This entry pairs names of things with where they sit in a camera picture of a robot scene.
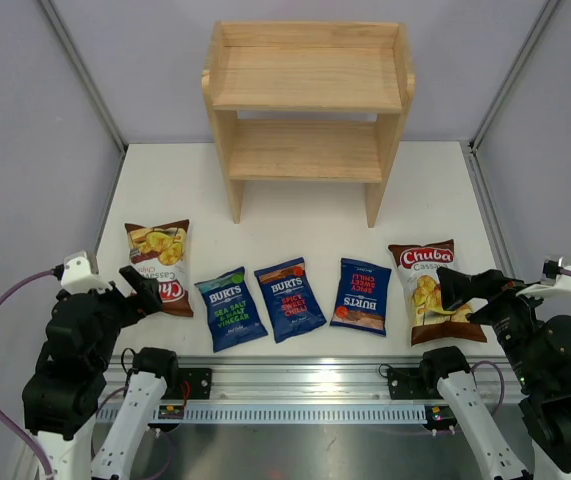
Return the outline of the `Burts sea salt vinegar bag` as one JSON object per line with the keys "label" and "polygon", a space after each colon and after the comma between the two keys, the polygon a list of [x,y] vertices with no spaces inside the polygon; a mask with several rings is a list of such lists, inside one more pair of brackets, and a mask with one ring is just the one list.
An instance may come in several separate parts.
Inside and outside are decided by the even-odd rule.
{"label": "Burts sea salt vinegar bag", "polygon": [[206,306],[214,353],[268,335],[245,276],[245,268],[238,267],[195,284]]}

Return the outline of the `upside-down Burts chilli bag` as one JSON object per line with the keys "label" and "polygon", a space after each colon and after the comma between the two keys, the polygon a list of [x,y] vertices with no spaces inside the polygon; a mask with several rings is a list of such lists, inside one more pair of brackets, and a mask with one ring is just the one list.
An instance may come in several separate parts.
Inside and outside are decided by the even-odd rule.
{"label": "upside-down Burts chilli bag", "polygon": [[385,337],[391,273],[386,267],[342,258],[330,325]]}

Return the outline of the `Burts spicy sweet chilli bag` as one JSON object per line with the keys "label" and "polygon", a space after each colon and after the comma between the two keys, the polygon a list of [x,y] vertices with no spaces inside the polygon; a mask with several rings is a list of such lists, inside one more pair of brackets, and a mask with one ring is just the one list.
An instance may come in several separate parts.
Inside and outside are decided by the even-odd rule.
{"label": "Burts spicy sweet chilli bag", "polygon": [[259,284],[276,343],[309,333],[327,322],[306,275],[303,257],[258,269]]}

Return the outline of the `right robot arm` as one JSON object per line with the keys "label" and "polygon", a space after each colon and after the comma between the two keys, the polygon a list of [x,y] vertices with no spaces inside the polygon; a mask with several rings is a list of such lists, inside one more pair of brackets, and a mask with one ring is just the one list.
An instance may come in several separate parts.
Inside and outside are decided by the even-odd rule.
{"label": "right robot arm", "polygon": [[490,326],[519,382],[522,420],[535,468],[527,470],[483,404],[471,368],[456,347],[425,353],[419,384],[453,412],[484,479],[571,479],[571,316],[537,319],[545,298],[571,293],[571,265],[548,260],[540,281],[526,284],[499,270],[466,275],[440,267],[442,303],[452,310],[472,299],[486,305],[469,315]]}

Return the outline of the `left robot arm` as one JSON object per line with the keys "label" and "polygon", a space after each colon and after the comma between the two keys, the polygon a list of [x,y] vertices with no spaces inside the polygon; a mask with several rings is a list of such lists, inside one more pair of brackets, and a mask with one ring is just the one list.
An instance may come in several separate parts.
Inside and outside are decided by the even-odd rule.
{"label": "left robot arm", "polygon": [[62,289],[35,372],[22,392],[25,428],[44,455],[42,471],[49,479],[130,478],[153,411],[180,388],[176,354],[141,349],[108,436],[100,448],[91,448],[105,373],[121,331],[162,309],[157,280],[132,266],[119,273],[132,295],[103,281],[85,259],[53,271]]}

